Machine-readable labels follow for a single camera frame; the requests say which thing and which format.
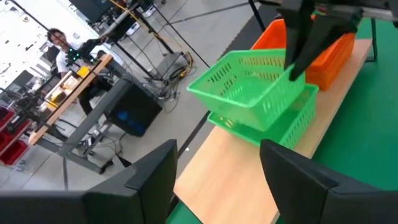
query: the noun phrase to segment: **table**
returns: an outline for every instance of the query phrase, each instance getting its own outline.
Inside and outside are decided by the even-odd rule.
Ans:
[[[357,40],[295,151],[312,157],[364,63],[372,40]],[[178,178],[175,194],[203,223],[274,223],[279,214],[267,187],[259,149],[215,127]]]
[[[107,94],[102,97],[99,103],[93,108],[93,111],[83,120],[83,122],[74,130],[71,136],[62,143],[61,146],[58,144],[43,138],[45,133],[50,129],[50,127],[58,120],[63,112],[67,110],[67,108],[72,104],[72,102],[78,97],[78,95],[86,88],[88,84],[95,78],[96,74],[99,74],[100,71],[104,68],[110,68],[115,71],[120,79],[114,84],[112,89],[107,92]],[[100,58],[100,61],[96,66],[93,67],[93,72],[89,73],[84,79],[80,81],[80,84],[76,86],[76,88],[67,96],[66,100],[64,100],[58,108],[52,112],[52,114],[46,120],[45,125],[39,128],[37,131],[32,132],[29,136],[29,144],[38,144],[49,151],[57,153],[62,157],[66,157],[67,159],[76,162],[77,164],[86,167],[87,169],[91,169],[95,172],[102,174],[105,168],[110,164],[111,159],[106,159],[104,163],[98,165],[98,163],[94,163],[88,160],[88,154],[92,152],[92,149],[95,147],[96,143],[99,141],[100,137],[96,138],[96,141],[90,146],[88,150],[84,153],[75,154],[73,150],[77,147],[79,142],[86,136],[88,131],[100,120],[100,117],[103,115],[104,111],[109,107],[109,104],[115,99],[116,96],[119,95],[120,90],[124,89],[126,86],[131,85],[132,82],[138,83],[136,79],[132,76],[132,74],[128,73],[126,69],[124,69],[120,64],[118,64],[115,60],[113,60],[112,55],[106,54]]]

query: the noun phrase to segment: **orange plastic basket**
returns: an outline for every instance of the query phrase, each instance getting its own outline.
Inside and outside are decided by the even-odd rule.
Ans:
[[[305,81],[319,86],[321,90],[329,89],[339,74],[354,48],[355,34],[345,34],[333,43],[305,71]],[[286,29],[283,19],[277,19],[252,46],[256,49],[286,48]]]

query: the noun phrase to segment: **computer monitor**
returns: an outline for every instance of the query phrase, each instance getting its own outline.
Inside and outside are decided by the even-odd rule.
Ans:
[[[114,4],[109,0],[70,0],[90,22],[99,22]]]
[[[59,53],[60,49],[58,49],[56,46],[51,46],[44,54],[44,56],[51,64],[56,64],[57,56]]]

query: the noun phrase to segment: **yellow box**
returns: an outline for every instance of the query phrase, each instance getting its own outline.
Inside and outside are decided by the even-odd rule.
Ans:
[[[80,67],[79,71],[77,71],[77,75],[84,78],[90,73],[90,69],[87,66]]]

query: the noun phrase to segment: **man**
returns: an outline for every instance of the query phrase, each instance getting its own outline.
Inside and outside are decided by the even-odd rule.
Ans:
[[[49,29],[49,31],[47,32],[47,38],[49,42],[53,43],[54,45],[60,48],[60,52],[57,55],[56,62],[57,62],[58,72],[61,74],[61,77],[64,77],[70,70],[76,73],[81,66],[85,65],[82,59],[78,59],[72,66],[67,66],[68,63],[67,52],[69,48],[72,47],[73,49],[77,50],[80,48],[82,44],[68,42],[65,34],[56,28]],[[90,93],[94,88],[99,88],[101,90],[109,91],[112,88],[112,85],[109,84],[105,79],[96,77],[90,83],[90,85],[88,85],[80,93],[78,97],[80,106],[86,115],[88,115],[93,110],[93,108],[90,105],[90,100],[91,100]]]

